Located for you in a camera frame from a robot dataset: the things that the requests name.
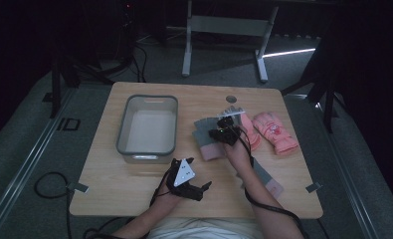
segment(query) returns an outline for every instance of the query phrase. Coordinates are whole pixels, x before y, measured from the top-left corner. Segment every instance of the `pink glove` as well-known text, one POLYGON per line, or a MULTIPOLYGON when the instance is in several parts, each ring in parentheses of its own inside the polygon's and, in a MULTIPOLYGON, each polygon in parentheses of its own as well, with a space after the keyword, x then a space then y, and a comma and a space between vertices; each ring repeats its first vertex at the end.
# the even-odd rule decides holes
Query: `pink glove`
POLYGON ((286 131, 275 113, 260 113, 255 116, 252 123, 261 135, 275 147, 277 155, 286 155, 298 148, 298 142, 286 131))
POLYGON ((242 126, 246 129, 246 135, 248 136, 246 141, 249 142, 251 150, 254 151, 261 145, 261 136, 255 131, 251 120, 245 113, 240 114, 240 120, 242 126))

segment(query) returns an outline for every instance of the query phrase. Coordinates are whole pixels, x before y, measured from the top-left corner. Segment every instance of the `metal frame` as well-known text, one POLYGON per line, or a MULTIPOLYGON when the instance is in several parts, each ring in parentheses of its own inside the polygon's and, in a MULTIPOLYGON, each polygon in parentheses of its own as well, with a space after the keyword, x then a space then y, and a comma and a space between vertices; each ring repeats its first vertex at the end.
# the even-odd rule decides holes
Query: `metal frame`
POLYGON ((271 37, 274 22, 277 17, 279 7, 273 8, 268 21, 256 19, 237 19, 223 17, 209 17, 192 15, 192 0, 188 0, 187 6, 187 27, 186 27, 186 49, 183 61, 183 77, 190 76, 190 66, 192 58, 192 32, 221 33, 262 37, 262 45, 255 51, 260 80, 268 81, 267 69, 264 62, 264 54, 271 37))
POLYGON ((28 157, 23 162, 22 166, 17 171, 16 175, 13 177, 9 185, 7 186, 5 192, 0 198, 0 228, 5 222, 7 216, 9 215, 12 207, 16 203, 20 193, 26 185, 30 175, 32 174, 35 166, 41 159, 42 153, 47 148, 49 141, 53 133, 57 129, 57 125, 61 121, 62 113, 69 101, 73 98, 76 93, 76 89, 67 89, 63 101, 60 104, 60 108, 57 110, 56 114, 52 119, 49 119, 46 127, 41 133, 40 137, 36 141, 34 147, 31 149, 28 157))

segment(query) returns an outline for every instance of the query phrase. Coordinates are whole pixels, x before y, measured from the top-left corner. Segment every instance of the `wooden table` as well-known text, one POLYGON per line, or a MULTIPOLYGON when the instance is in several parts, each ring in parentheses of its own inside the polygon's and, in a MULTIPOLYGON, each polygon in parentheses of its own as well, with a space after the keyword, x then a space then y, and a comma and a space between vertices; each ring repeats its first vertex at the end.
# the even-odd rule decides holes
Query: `wooden table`
MULTIPOLYGON (((196 177, 190 183, 212 185, 201 201, 183 200, 172 217, 254 217, 241 188, 242 181, 226 158, 205 161, 192 131, 194 121, 215 117, 230 106, 227 96, 234 96, 236 108, 249 117, 261 112, 276 112, 289 133, 296 138, 281 93, 271 89, 186 86, 167 84, 116 83, 103 111, 97 133, 82 172, 80 183, 88 193, 75 193, 70 206, 74 215, 135 216, 148 208, 154 189, 169 164, 129 164, 115 148, 121 117, 127 99, 135 94, 172 95, 178 99, 176 149, 172 157, 194 157, 191 164, 196 177)), ((289 156, 277 156, 264 138, 253 152, 259 164, 285 189, 280 204, 300 218, 322 215, 316 192, 308 193, 312 184, 301 150, 289 156)))

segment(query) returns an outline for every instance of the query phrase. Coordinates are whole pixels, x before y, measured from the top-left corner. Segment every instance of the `light strip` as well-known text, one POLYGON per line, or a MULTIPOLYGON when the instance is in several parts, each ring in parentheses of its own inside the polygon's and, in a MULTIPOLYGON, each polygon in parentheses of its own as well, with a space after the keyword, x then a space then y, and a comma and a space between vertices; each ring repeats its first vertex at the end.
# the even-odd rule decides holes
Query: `light strip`
POLYGON ((295 53, 313 52, 314 50, 315 50, 315 48, 298 50, 298 51, 290 51, 290 52, 271 53, 271 54, 264 55, 263 58, 290 55, 290 54, 295 54, 295 53))

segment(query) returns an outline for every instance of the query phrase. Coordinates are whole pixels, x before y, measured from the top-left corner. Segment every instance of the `gray carpet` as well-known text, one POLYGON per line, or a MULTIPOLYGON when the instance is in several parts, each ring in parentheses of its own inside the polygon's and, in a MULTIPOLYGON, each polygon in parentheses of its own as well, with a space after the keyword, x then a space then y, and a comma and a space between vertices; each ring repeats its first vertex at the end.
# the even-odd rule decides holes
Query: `gray carpet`
MULTIPOLYGON (((316 44, 310 39, 273 38, 267 52, 314 48, 316 44)), ((282 90, 298 81, 311 56, 311 53, 302 53, 267 58, 270 80, 263 84, 258 80, 251 42, 211 45, 196 41, 191 76, 185 79, 181 77, 182 38, 171 40, 166 47, 153 44, 150 39, 140 42, 139 46, 147 54, 147 81, 162 84, 282 90)), ((135 57, 141 70, 143 52, 136 49, 135 57)), ((131 66, 110 77, 115 81, 135 82, 135 72, 136 68, 131 66)), ((48 120, 51 106, 42 103, 41 99, 50 90, 50 83, 49 76, 42 79, 0 133, 0 200, 47 123, 58 125, 64 118, 80 119, 81 124, 77 131, 53 129, 18 199, 8 211, 7 218, 2 220, 0 238, 67 238, 66 198, 41 198, 34 192, 34 183, 49 171, 59 171, 69 181, 79 179, 110 87, 88 79, 76 90, 64 88, 65 96, 69 96, 65 98, 69 100, 58 118, 48 120)), ((308 90, 309 86, 294 94, 303 95, 308 90)), ((332 120, 334 133, 330 135, 321 123, 320 113, 307 100, 287 96, 285 101, 311 177, 323 185, 317 192, 324 211, 320 221, 329 237, 393 238, 393 197, 351 118, 336 107, 338 118, 332 120), (341 162, 346 166, 342 167, 345 171, 341 171, 341 162), (356 191, 353 192, 350 185, 354 185, 356 191), (361 196, 359 201, 355 197, 357 193, 361 196), (364 226, 365 214, 358 215, 358 205, 364 207, 368 217, 365 220, 371 221, 371 225, 366 223, 364 226)), ((40 185, 46 193, 57 194, 64 190, 64 183, 57 176, 48 177, 40 185)), ((73 238, 82 238, 86 229, 98 228, 110 218, 72 216, 71 219, 73 238)), ((109 224, 105 231, 114 230, 124 221, 120 219, 109 224)), ((302 222, 310 238, 325 238, 316 220, 302 222)))

